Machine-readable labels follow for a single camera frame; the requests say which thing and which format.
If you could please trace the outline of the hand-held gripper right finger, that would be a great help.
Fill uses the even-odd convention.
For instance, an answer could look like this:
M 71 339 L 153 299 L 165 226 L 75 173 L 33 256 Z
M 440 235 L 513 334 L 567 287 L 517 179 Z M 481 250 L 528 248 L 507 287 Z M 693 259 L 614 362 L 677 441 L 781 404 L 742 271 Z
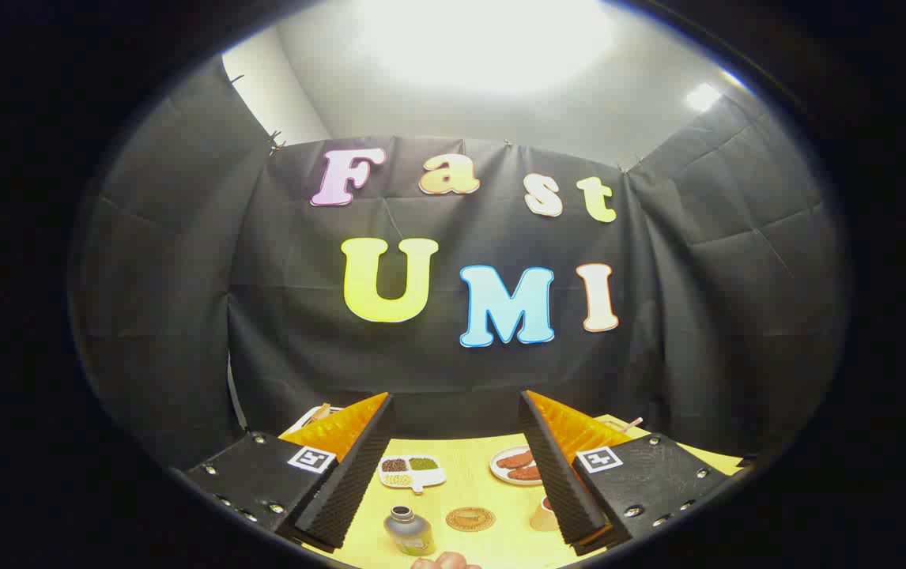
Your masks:
M 731 469 L 669 436 L 627 435 L 533 391 L 519 395 L 519 426 L 559 533 L 579 554 L 665 532 L 732 484 Z

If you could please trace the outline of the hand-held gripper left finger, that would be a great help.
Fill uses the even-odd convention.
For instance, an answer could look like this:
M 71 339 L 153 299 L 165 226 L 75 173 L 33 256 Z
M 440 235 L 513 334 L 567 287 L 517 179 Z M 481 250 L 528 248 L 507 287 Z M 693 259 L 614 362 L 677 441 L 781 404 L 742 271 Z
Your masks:
M 184 479 L 248 525 L 331 553 L 391 441 L 393 417 L 383 392 L 291 433 L 254 431 Z

